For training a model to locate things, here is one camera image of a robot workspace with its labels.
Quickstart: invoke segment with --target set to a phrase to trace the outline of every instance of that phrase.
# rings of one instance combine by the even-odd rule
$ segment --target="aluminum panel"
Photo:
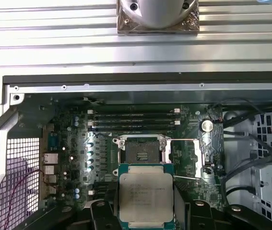
[[[81,66],[83,73],[272,70],[272,6],[200,0],[200,21],[198,35],[124,36],[117,35],[116,0],[0,2],[0,67]]]

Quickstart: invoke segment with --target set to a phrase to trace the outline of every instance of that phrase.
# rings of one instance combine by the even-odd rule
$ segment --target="circuit board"
[[[54,166],[56,201],[83,209],[86,202],[102,198],[107,184],[118,180],[118,145],[112,138],[125,134],[162,134],[170,138],[195,138],[207,167],[198,180],[176,178],[192,198],[222,209],[220,178],[224,175],[222,122],[203,132],[200,122],[218,121],[222,109],[208,104],[92,105],[58,109],[48,133],[48,153],[58,154]],[[194,144],[173,141],[170,159],[177,176],[194,177]]]

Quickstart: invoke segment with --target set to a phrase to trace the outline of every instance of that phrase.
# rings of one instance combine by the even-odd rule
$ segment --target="motherboard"
[[[81,210],[87,202],[104,198],[109,185],[119,180],[123,164],[170,164],[173,180],[192,198],[219,210],[224,206],[221,107],[65,106],[58,108],[43,136],[45,200]]]

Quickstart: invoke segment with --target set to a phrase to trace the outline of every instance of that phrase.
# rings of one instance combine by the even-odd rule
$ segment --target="red wire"
[[[12,191],[12,194],[11,194],[11,197],[10,197],[10,200],[9,200],[9,206],[8,206],[8,215],[6,217],[6,221],[5,221],[5,225],[4,225],[4,230],[6,230],[8,228],[8,225],[9,225],[9,217],[10,217],[10,212],[11,212],[11,207],[12,207],[12,200],[13,200],[13,197],[14,197],[14,194],[15,194],[15,191],[16,191],[16,188],[28,177],[30,176],[31,174],[35,173],[35,172],[41,172],[43,174],[43,181],[44,181],[44,172],[40,169],[36,169],[32,172],[29,172],[27,173],[16,185],[15,187],[13,188],[13,191]]]

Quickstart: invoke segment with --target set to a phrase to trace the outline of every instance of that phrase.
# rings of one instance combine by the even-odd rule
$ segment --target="black cable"
[[[220,102],[217,102],[215,104],[213,104],[211,106],[211,108],[215,108],[216,106],[218,106],[219,104],[222,104],[224,102],[228,102],[228,101],[234,101],[234,100],[241,100],[241,101],[245,101],[247,102],[251,107],[253,107],[255,110],[257,110],[260,114],[264,114],[265,112],[263,110],[261,110],[257,105],[255,105],[254,103],[252,103],[251,101],[249,101],[248,99],[245,99],[245,98],[239,98],[239,97],[236,97],[236,98],[230,98],[230,99],[226,99],[226,100],[223,100],[223,101],[220,101]]]
[[[272,108],[269,108],[269,109],[263,109],[263,111],[265,113],[269,113],[269,112],[272,112]],[[251,119],[253,118],[254,116],[258,115],[259,112],[258,111],[249,111],[249,112],[246,112],[246,113],[243,113],[242,115],[239,115],[239,116],[236,116],[236,117],[233,117],[229,120],[226,120],[223,122],[223,128],[228,128],[228,127],[232,127],[232,126],[235,126],[247,119]]]
[[[230,131],[223,131],[224,134],[233,135],[233,136],[243,136],[246,137],[244,132],[230,132]],[[269,154],[272,154],[272,147],[269,146],[267,143],[263,142],[261,139],[257,138],[253,134],[249,133],[249,137],[251,137],[253,140],[255,140],[257,143],[262,145],[266,150],[268,150]]]
[[[241,161],[237,162],[237,163],[234,165],[233,169],[237,168],[237,167],[238,167],[239,165],[241,165],[242,163],[244,163],[244,162],[246,162],[246,161],[250,161],[250,160],[252,160],[252,159],[251,159],[251,158],[242,159]]]
[[[251,168],[251,167],[255,167],[255,166],[259,166],[259,165],[265,165],[269,162],[272,161],[272,155],[265,157],[265,158],[259,158],[257,160],[251,161],[247,164],[244,164],[232,171],[230,171],[222,180],[221,180],[221,195],[225,201],[225,204],[228,206],[228,200],[226,197],[226,182],[229,181],[230,179],[232,179],[234,176],[238,175],[239,173],[243,172],[244,170]]]
[[[239,190],[246,190],[248,191],[249,193],[253,194],[253,195],[256,195],[256,190],[254,187],[252,186],[239,186],[239,187],[235,187],[235,188],[232,188],[230,190],[228,190],[226,192],[226,195],[228,196],[229,194],[235,192],[235,191],[239,191]]]

